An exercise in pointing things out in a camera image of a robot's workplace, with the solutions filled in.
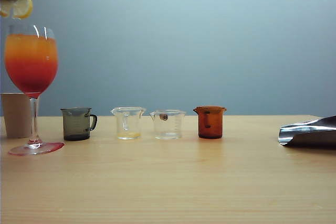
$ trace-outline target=metallic pouch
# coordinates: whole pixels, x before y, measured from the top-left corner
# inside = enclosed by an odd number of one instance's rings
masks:
[[[285,146],[336,147],[336,115],[284,125],[278,141]]]

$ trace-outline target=orange and red drink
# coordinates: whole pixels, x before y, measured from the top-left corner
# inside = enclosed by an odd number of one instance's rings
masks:
[[[30,98],[37,98],[57,73],[56,41],[37,35],[10,34],[5,45],[5,65],[13,83]]]

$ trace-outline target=measuring cup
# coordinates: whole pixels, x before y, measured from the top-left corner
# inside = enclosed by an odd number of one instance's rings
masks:
[[[150,113],[154,121],[155,138],[176,139],[181,135],[182,118],[186,112],[180,110],[157,110]]]
[[[77,141],[90,137],[97,124],[97,116],[90,114],[91,108],[76,107],[61,109],[63,114],[63,138],[64,140]]]
[[[198,106],[198,136],[201,138],[221,138],[223,135],[223,113],[226,108],[220,106]]]
[[[140,117],[146,111],[142,107],[116,107],[111,113],[117,117],[117,137],[133,139],[140,136]]]

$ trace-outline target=paper cup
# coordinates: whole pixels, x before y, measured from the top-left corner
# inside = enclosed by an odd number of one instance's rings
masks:
[[[1,101],[7,137],[30,137],[32,123],[29,97],[23,93],[2,93]]]

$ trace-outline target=amber beaker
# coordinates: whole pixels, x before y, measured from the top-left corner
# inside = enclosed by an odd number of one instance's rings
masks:
[[[223,135],[223,113],[226,108],[220,106],[198,106],[198,136],[201,138],[221,138]]]

